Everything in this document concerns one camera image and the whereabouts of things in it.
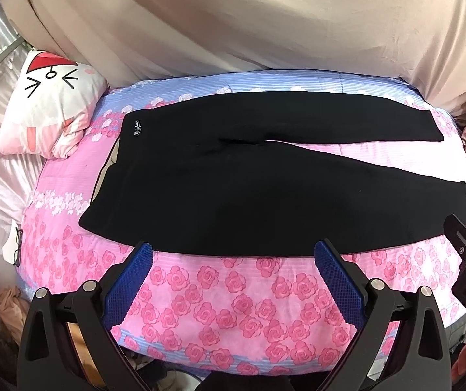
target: embroidered logo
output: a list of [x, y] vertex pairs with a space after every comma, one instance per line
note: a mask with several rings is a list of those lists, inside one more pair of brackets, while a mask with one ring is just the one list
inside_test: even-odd
[[133, 135], [139, 135], [141, 133], [141, 122], [138, 120], [135, 121], [135, 132]]

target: bed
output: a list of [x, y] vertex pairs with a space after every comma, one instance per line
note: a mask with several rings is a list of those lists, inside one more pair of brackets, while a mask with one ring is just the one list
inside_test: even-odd
[[[402, 80], [312, 70], [145, 80], [105, 95], [75, 154], [45, 164], [22, 223], [19, 274], [29, 297], [41, 286], [52, 292], [75, 290], [87, 279], [101, 278], [129, 254], [130, 247], [78, 226], [126, 113], [247, 91], [360, 93], [429, 110], [443, 142], [306, 147], [466, 182], [466, 154], [452, 117], [425, 103]], [[443, 236], [345, 258], [394, 289], [430, 286], [445, 326], [466, 313], [451, 293], [460, 257]], [[390, 324], [378, 359], [390, 352], [396, 328]], [[152, 358], [236, 374], [279, 375], [332, 369], [355, 329], [343, 321], [312, 258], [218, 258], [156, 251], [153, 268], [124, 322], [111, 332], [120, 345]]]

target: pillow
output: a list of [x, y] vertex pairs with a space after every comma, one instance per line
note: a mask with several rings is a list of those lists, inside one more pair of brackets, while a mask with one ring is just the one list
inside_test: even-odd
[[29, 52], [0, 128], [0, 156], [71, 156], [107, 86], [91, 66]]

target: beige fabric backdrop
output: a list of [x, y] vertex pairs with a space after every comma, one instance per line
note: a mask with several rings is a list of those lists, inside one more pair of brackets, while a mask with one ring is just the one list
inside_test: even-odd
[[255, 69], [401, 77], [466, 117], [466, 0], [2, 0], [39, 49], [114, 86]]

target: black pants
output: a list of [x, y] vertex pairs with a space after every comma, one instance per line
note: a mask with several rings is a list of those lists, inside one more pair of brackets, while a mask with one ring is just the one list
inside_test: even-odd
[[406, 245], [466, 223], [466, 183], [283, 142], [442, 141], [429, 111], [365, 95], [238, 93], [127, 114], [117, 162], [79, 225], [110, 240], [214, 256]]

